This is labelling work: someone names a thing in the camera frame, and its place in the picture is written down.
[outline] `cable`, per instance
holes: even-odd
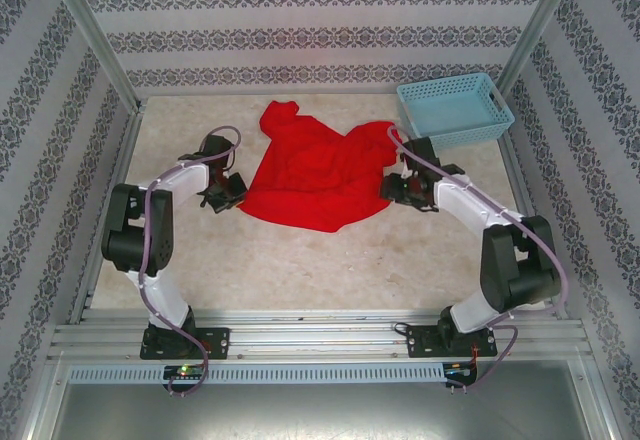
[[[493,329],[494,330],[513,330],[513,336],[511,337],[511,340],[509,340],[509,343],[504,348],[502,353],[495,360],[495,362],[493,362],[493,364],[489,367],[489,369],[486,372],[484,372],[480,378],[478,378],[473,384],[467,387],[468,390],[477,388],[478,385],[482,384],[488,377],[493,375],[493,373],[496,371],[496,368],[498,368],[498,365],[500,365],[500,362],[502,362],[502,360],[504,360],[504,358],[507,355],[509,355],[509,352],[511,352],[513,345],[516,343],[516,340],[518,339],[518,327],[516,327],[515,325],[496,325],[495,327],[493,327]]]
[[[231,125],[224,125],[224,126],[221,126],[221,127],[218,127],[218,128],[214,128],[213,130],[211,130],[211,132],[209,132],[207,134],[207,137],[209,135],[211,135],[213,133],[216,133],[216,132],[219,132],[221,130],[233,130],[236,133],[236,135],[238,136],[238,139],[236,140],[236,143],[231,148],[229,148],[229,150],[227,150],[224,153],[219,153],[217,155],[213,155],[211,157],[205,157],[205,158],[201,158],[199,160],[191,160],[191,161],[183,162],[183,163],[181,163],[179,165],[176,165],[173,168],[170,168],[169,170],[164,172],[162,175],[160,175],[158,178],[156,178],[153,182],[151,182],[149,187],[147,187],[147,191],[146,191],[145,196],[144,196],[144,219],[145,219],[144,231],[143,231],[144,243],[143,243],[143,248],[142,248],[142,264],[140,265],[140,271],[138,272],[138,288],[140,289],[140,296],[142,297],[142,302],[147,307],[147,309],[151,312],[152,315],[154,315],[156,318],[158,318],[162,323],[164,323],[171,330],[173,330],[174,332],[182,335],[184,338],[186,338],[191,343],[193,343],[196,347],[198,347],[198,349],[202,353],[203,371],[202,371],[202,375],[200,377],[200,380],[198,380],[198,383],[193,385],[189,390],[187,390],[185,392],[176,392],[175,390],[173,390],[171,388],[171,385],[173,384],[173,381],[174,381],[175,378],[171,378],[169,380],[169,384],[167,386],[167,389],[169,390],[169,394],[172,395],[172,396],[173,395],[179,395],[182,398],[186,397],[187,395],[191,395],[192,393],[194,393],[196,390],[198,390],[198,388],[200,388],[200,386],[202,386],[202,384],[206,380],[207,374],[209,373],[209,357],[207,355],[206,348],[204,347],[204,345],[202,345],[202,343],[197,338],[195,338],[192,335],[188,334],[187,332],[182,330],[179,326],[174,325],[173,323],[171,323],[167,318],[163,317],[160,314],[160,312],[158,312],[158,310],[156,310],[156,308],[149,301],[149,297],[147,296],[147,292],[145,291],[144,277],[145,277],[145,272],[147,271],[147,267],[149,266],[149,255],[151,253],[151,194],[153,193],[153,190],[158,186],[158,184],[160,182],[162,182],[168,176],[174,174],[177,171],[180,171],[180,170],[182,170],[184,168],[191,167],[193,165],[197,165],[197,164],[200,164],[200,163],[206,163],[206,162],[211,162],[213,160],[218,160],[219,158],[223,158],[223,157],[225,157],[227,155],[230,155],[231,153],[234,153],[236,151],[236,149],[238,148],[238,146],[240,145],[240,141],[242,140],[242,135],[240,134],[240,130],[238,130],[236,127],[232,127]]]
[[[424,160],[423,158],[417,156],[412,151],[407,149],[404,145],[402,145],[402,143],[400,143],[400,140],[398,140],[396,138],[396,136],[393,134],[394,132],[403,133],[408,138],[410,138],[410,137],[404,130],[402,130],[401,128],[399,128],[399,127],[397,127],[395,125],[391,125],[389,127],[389,129],[387,130],[387,135],[389,135],[389,138],[394,143],[394,145],[396,145],[396,147],[398,147],[400,150],[402,150],[402,153],[404,153],[409,158],[412,158],[416,162],[418,162],[418,163],[424,165],[425,167],[429,168],[430,170],[433,170],[438,175],[440,175],[440,176],[442,176],[442,177],[444,177],[444,178],[446,178],[448,180],[451,180],[458,187],[464,188],[465,190],[468,190],[469,192],[471,192],[478,200],[486,203],[495,213],[497,213],[501,217],[503,217],[506,220],[508,220],[516,228],[518,228],[522,233],[524,233],[527,237],[529,237],[531,240],[533,240],[533,242],[536,245],[538,245],[538,247],[540,247],[540,249],[547,255],[547,257],[549,257],[549,260],[551,260],[551,263],[553,263],[553,266],[555,267],[556,271],[558,272],[558,275],[560,276],[560,298],[558,299],[558,301],[555,304],[553,304],[550,307],[547,307],[547,308],[545,308],[543,310],[526,310],[526,311],[520,311],[519,313],[522,313],[523,315],[531,315],[531,314],[541,314],[541,313],[556,313],[558,310],[560,310],[560,308],[567,302],[567,298],[569,296],[569,279],[567,278],[567,274],[565,273],[564,268],[562,268],[562,264],[560,263],[560,260],[558,260],[558,257],[556,257],[556,255],[553,252],[553,250],[551,250],[551,248],[549,248],[549,246],[546,243],[544,243],[540,237],[538,237],[535,233],[533,233],[529,228],[524,226],[520,222],[520,220],[518,220],[517,218],[513,217],[508,212],[506,212],[504,207],[502,207],[502,205],[497,204],[492,198],[488,197],[482,191],[480,191],[477,188],[475,188],[475,186],[472,183],[463,182],[462,180],[460,180],[456,176],[449,175],[447,172],[445,172],[441,168],[439,168],[439,167],[433,165],[432,163]],[[489,322],[487,324],[487,326],[491,327],[491,326],[499,323],[504,318],[508,317],[509,314],[510,314],[510,312],[503,313],[499,317],[497,317],[494,320],[492,320],[491,322]]]
[[[404,327],[404,331],[398,330],[398,327]],[[393,326],[393,331],[396,332],[398,335],[402,335],[403,337],[406,337],[407,336],[407,329],[409,327],[411,327],[411,325],[409,325],[408,323],[398,322]]]
[[[471,370],[478,370],[478,346],[474,343],[471,347]]]
[[[222,170],[224,172],[228,172],[229,170],[231,170],[233,168],[233,166],[236,164],[236,152],[235,150],[233,152],[231,152],[231,165],[229,165],[228,167],[224,167]]]

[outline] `red cloth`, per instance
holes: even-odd
[[[245,213],[322,232],[370,217],[389,205],[379,198],[383,167],[396,162],[391,122],[371,122],[342,136],[295,102],[271,102],[260,128],[271,144],[245,202]]]

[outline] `aluminum frame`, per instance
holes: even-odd
[[[116,88],[122,102],[129,113],[135,112],[140,105],[140,99],[125,72],[118,61],[118,57],[102,31],[100,24],[89,7],[87,0],[64,0],[74,20],[80,27],[89,46],[98,57],[100,65],[107,73],[109,80]]]
[[[110,188],[113,188],[113,186],[118,183],[124,182],[127,178],[127,172],[129,171],[133,151],[136,146],[136,141],[138,140],[138,134],[140,132],[140,126],[142,124],[146,106],[147,100],[143,100],[131,113],[127,132],[125,133],[124,145],[121,148],[120,156],[116,160],[115,171],[113,179],[111,180]],[[98,219],[98,232],[102,232],[104,229],[104,222],[106,221],[106,218],[107,209],[103,209],[102,214]],[[71,324],[80,323],[83,311],[91,305],[91,296],[93,295],[96,284],[98,283],[100,267],[103,260],[100,245],[100,241],[94,242],[91,253],[89,254],[86,274],[82,279],[82,283],[80,284],[80,289],[78,291],[78,300],[73,305],[73,310],[69,317],[69,323]]]
[[[500,90],[500,93],[505,99],[509,96],[520,72],[529,59],[529,55],[531,55],[531,52],[538,43],[542,32],[549,23],[559,3],[560,0],[540,0],[538,5],[536,5],[533,15],[531,15],[527,26],[524,28],[522,35],[520,35],[513,49],[511,57],[507,60],[500,74],[500,78],[496,82],[496,87],[498,87],[498,90]]]
[[[390,369],[414,365],[415,368],[424,368],[440,367],[443,361],[468,360],[408,357],[405,338],[393,331],[393,325],[397,322],[433,324],[438,317],[428,311],[200,310],[195,315],[200,326],[224,325],[231,328],[229,359],[211,361],[213,369],[224,365],[224,369],[230,371],[247,366],[286,370],[288,367],[319,365],[322,368],[350,366],[349,370],[357,371],[358,368],[370,369],[372,365]],[[144,310],[87,310],[79,325],[56,327],[32,413],[20,438],[51,438],[66,388],[72,383],[72,373],[78,367],[93,365],[117,370],[183,363],[140,360],[140,339],[146,323],[147,313]],[[543,317],[514,319],[508,323],[519,328],[520,336],[505,361],[567,362],[591,438],[621,438],[582,321]],[[495,333],[498,348],[503,349],[509,333]]]

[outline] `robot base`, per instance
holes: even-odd
[[[207,356],[211,360],[227,359],[230,336],[228,328],[197,328],[193,311],[189,307],[182,330],[204,345]],[[149,324],[144,331],[140,358],[142,360],[201,360],[202,353],[198,347],[177,332]]]
[[[496,341],[488,328],[472,333],[460,333],[451,318],[451,307],[440,314],[438,325],[403,325],[396,332],[407,339],[409,358],[435,357],[495,357]]]

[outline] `robotic arm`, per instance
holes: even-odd
[[[403,146],[452,177],[443,177],[404,155],[405,173],[385,177],[381,196],[422,212],[444,209],[482,238],[480,288],[466,300],[443,310],[437,327],[441,344],[450,346],[459,339],[468,343],[470,334],[483,331],[505,312],[558,294],[561,282],[549,257],[502,214],[509,213],[510,218],[519,220],[553,249],[551,230],[544,218],[524,217],[506,208],[495,212],[495,205],[469,192],[470,188],[476,192],[477,189],[471,186],[462,169],[456,165],[440,165],[428,138],[411,140]],[[193,345],[158,318],[159,313],[172,325],[198,336],[193,313],[166,271],[173,252],[173,211],[196,194],[203,196],[201,207],[209,204],[216,213],[244,199],[246,187],[242,178],[237,173],[228,175],[230,155],[205,163],[193,162],[230,151],[231,147],[231,142],[224,137],[209,135],[200,151],[180,157],[182,163],[168,176],[161,177],[151,193],[153,241],[142,283],[139,272],[144,230],[135,221],[144,216],[146,187],[120,184],[112,192],[102,238],[103,256],[125,272],[136,286],[144,288],[155,309],[150,311],[142,358],[192,358],[194,355]],[[516,249],[526,258],[518,260]]]
[[[480,289],[442,312],[439,327],[445,343],[456,335],[491,325],[514,308],[547,300],[560,292],[561,282],[549,257],[491,205],[469,192],[472,184],[462,169],[440,166],[429,138],[411,140],[403,146],[453,179],[443,178],[403,155],[405,172],[385,177],[381,196],[423,212],[446,210],[482,238]],[[553,250],[551,229],[544,218],[524,217],[502,207],[501,213],[505,212]],[[516,250],[526,258],[518,260]]]
[[[144,229],[135,223],[144,217],[145,186],[119,184],[111,194],[102,237],[102,255],[125,272],[138,288],[144,288],[148,301],[162,317],[193,337],[198,336],[191,308],[174,284],[167,265],[173,253],[173,212],[193,195],[201,195],[201,207],[209,204],[215,213],[241,203],[246,186],[235,173],[228,175],[229,155],[197,163],[231,149],[227,139],[208,135],[200,151],[183,155],[172,173],[163,176],[151,193],[151,249],[149,262],[140,283]],[[194,345],[170,329],[154,312],[149,312],[141,357],[188,358]]]

